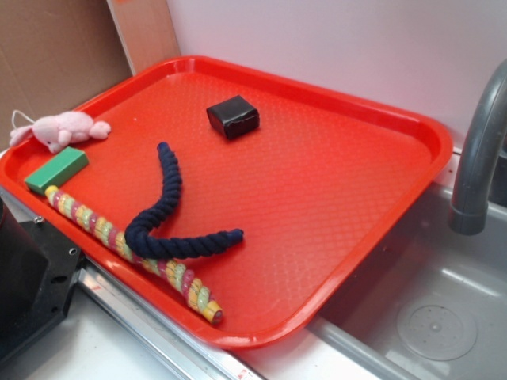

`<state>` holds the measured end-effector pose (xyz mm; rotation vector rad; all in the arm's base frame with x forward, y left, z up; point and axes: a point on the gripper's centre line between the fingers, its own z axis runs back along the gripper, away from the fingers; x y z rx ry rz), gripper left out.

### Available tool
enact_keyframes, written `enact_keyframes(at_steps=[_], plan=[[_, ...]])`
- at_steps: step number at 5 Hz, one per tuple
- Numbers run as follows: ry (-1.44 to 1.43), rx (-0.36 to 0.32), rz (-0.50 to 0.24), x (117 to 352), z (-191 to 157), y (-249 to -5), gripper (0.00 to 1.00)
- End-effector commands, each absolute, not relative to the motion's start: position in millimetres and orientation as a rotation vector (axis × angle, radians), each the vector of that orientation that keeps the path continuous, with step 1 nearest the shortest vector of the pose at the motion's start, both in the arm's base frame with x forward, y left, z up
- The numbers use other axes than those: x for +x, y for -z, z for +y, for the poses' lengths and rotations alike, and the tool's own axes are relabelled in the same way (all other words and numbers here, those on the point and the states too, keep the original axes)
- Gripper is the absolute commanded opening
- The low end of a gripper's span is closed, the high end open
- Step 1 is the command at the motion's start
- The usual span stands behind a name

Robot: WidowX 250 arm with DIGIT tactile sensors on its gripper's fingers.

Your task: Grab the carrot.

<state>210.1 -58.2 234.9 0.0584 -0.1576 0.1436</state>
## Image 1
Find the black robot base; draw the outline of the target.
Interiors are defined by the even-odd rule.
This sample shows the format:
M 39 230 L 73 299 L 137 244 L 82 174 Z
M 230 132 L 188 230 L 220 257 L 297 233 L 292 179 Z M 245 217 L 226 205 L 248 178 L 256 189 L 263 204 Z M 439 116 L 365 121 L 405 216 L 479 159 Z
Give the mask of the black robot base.
M 49 222 L 19 222 L 1 203 L 1 364 L 63 321 L 83 253 Z

